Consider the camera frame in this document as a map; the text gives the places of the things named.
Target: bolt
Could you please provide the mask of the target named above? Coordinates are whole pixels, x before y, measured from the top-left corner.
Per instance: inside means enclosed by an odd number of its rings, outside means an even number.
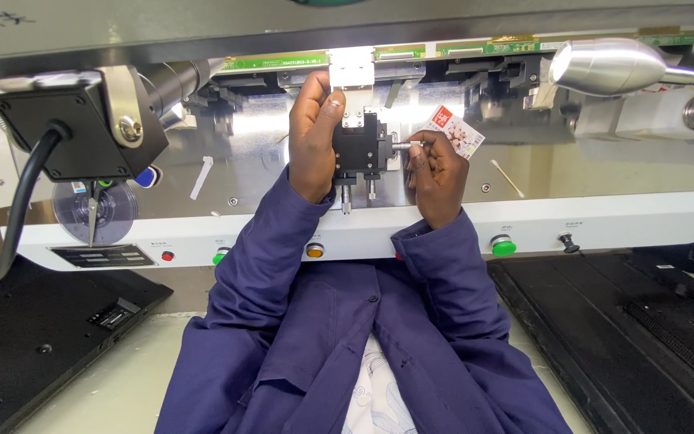
[[[141,123],[130,116],[122,116],[118,127],[127,141],[136,141],[143,135]]]

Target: white patterned shirt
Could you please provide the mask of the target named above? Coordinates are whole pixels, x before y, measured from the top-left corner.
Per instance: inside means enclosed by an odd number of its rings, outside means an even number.
[[[342,434],[416,434],[380,342],[369,335]]]

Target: black cable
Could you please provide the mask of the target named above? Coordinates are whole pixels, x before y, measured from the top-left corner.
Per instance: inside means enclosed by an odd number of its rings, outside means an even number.
[[[50,154],[63,140],[65,132],[62,134],[56,129],[49,129],[39,139],[39,142],[31,151],[29,160],[23,166],[23,172],[20,174],[18,187],[14,190],[12,198],[12,206],[10,207],[9,218],[7,219],[7,233],[5,240],[2,243],[2,252],[0,253],[0,280],[7,274],[14,261],[15,251],[20,242],[20,235],[23,233],[23,222],[25,221],[25,212],[29,209],[31,202],[31,193],[36,185],[36,178],[42,171]]]

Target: barcode label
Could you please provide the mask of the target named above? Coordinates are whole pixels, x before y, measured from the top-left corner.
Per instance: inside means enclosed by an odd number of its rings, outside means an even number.
[[[82,182],[72,182],[71,188],[74,189],[74,194],[84,193],[87,191],[87,188],[85,188],[85,185]]]
[[[540,43],[540,49],[559,49],[564,43]]]

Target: hand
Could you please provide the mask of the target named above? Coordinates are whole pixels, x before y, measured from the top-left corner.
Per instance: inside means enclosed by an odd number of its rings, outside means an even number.
[[[420,131],[409,140],[425,142],[424,149],[415,144],[409,149],[409,186],[416,189],[419,213],[438,229],[458,217],[470,165],[454,151],[445,133]]]
[[[289,115],[288,182],[305,200],[318,204],[331,192],[336,157],[331,147],[345,112],[345,94],[330,94],[329,73],[309,74]]]

